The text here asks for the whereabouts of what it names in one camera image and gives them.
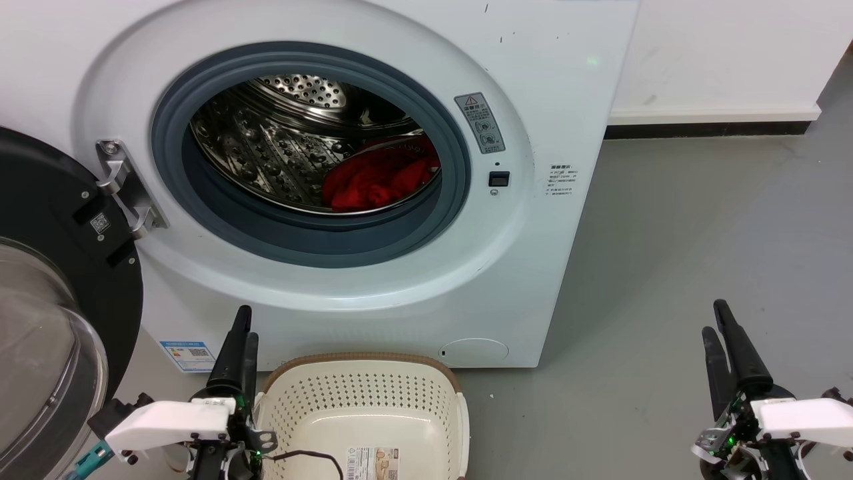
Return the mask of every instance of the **laundry basket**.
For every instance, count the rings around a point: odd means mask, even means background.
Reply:
[[[270,374],[256,423],[278,449],[333,455],[345,480],[457,480],[468,461],[468,411],[453,372],[405,354],[324,354]],[[326,459],[264,460],[264,480],[334,480]]]

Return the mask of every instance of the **warning sticker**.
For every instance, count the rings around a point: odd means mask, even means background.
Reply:
[[[160,342],[182,372],[209,372],[216,359],[203,342]]]
[[[577,169],[568,163],[551,165],[548,181],[545,183],[545,196],[571,195],[577,182]]]
[[[399,480],[400,449],[353,447],[346,452],[346,480]]]
[[[491,108],[485,102],[483,94],[470,93],[468,95],[460,95],[454,98],[454,100],[456,100],[456,105],[459,105],[459,108],[465,114],[468,125],[471,126],[471,131],[474,132],[474,138],[477,139],[480,153],[493,154],[495,152],[503,152],[506,147],[503,145],[501,130],[497,127],[495,117],[491,114]]]

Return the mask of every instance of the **blue sticker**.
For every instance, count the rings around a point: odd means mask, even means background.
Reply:
[[[182,372],[209,372],[216,358],[203,342],[160,342]]]

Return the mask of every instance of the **door glass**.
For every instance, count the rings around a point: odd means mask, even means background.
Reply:
[[[103,403],[106,355],[61,275],[2,239],[0,365],[0,477],[59,477]]]

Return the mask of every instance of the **white wall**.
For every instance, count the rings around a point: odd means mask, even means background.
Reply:
[[[814,120],[853,0],[641,0],[611,125]]]

